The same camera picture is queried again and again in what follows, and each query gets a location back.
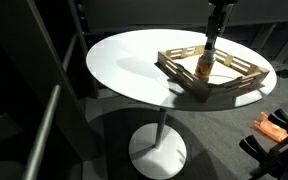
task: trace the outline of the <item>wooden tray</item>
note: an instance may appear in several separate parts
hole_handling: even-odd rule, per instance
[[[226,95],[245,89],[254,90],[269,73],[269,70],[263,67],[216,49],[216,61],[210,80],[203,82],[193,74],[203,51],[204,46],[199,45],[158,52],[158,63],[164,72],[175,77],[202,101],[206,101],[210,96]],[[216,68],[223,71],[222,74],[217,74],[214,70]]]

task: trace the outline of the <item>table pedestal base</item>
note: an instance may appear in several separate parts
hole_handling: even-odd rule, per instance
[[[147,124],[132,136],[129,154],[135,168],[151,179],[168,179],[183,168],[186,147],[181,136],[164,125],[159,148],[155,148],[157,124]]]

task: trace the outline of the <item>gray floor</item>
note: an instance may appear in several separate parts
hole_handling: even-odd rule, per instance
[[[276,70],[288,65],[272,62]],[[137,128],[157,122],[158,108],[137,103],[106,91],[108,98],[87,99],[86,117],[97,136],[105,163],[94,167],[99,179],[146,179],[132,166],[128,142]],[[260,112],[278,108],[288,111],[288,79],[278,77],[273,92],[246,107],[217,112],[170,110],[166,124],[184,139],[187,160],[183,170],[172,179],[248,179],[258,163],[239,147],[241,139],[253,134],[265,149],[275,142],[254,129],[253,120]],[[273,179],[269,175],[261,179]]]

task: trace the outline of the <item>white round table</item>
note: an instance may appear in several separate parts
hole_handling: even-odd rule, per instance
[[[261,86],[232,98],[209,98],[202,102],[195,95],[170,81],[156,65],[158,51],[204,45],[202,33],[181,30],[140,30],[108,37],[87,54],[91,74],[106,87],[125,97],[160,107],[158,124],[139,128],[132,136],[129,153],[135,168],[152,179],[168,179],[184,166],[186,148],[180,135],[164,125],[165,109],[214,111],[241,107],[268,95],[275,87],[273,67],[256,52],[235,42],[218,38],[217,49],[270,70]]]

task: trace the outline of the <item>table top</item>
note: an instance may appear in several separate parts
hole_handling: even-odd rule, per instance
[[[270,63],[253,50],[223,38],[217,39],[217,49],[270,70],[259,88],[238,96],[211,97],[202,102],[155,65],[158,51],[204,45],[205,42],[205,34],[182,30],[155,29],[121,33],[95,44],[87,54],[87,67],[99,82],[118,94],[177,110],[232,109],[256,102],[274,89],[276,74]]]

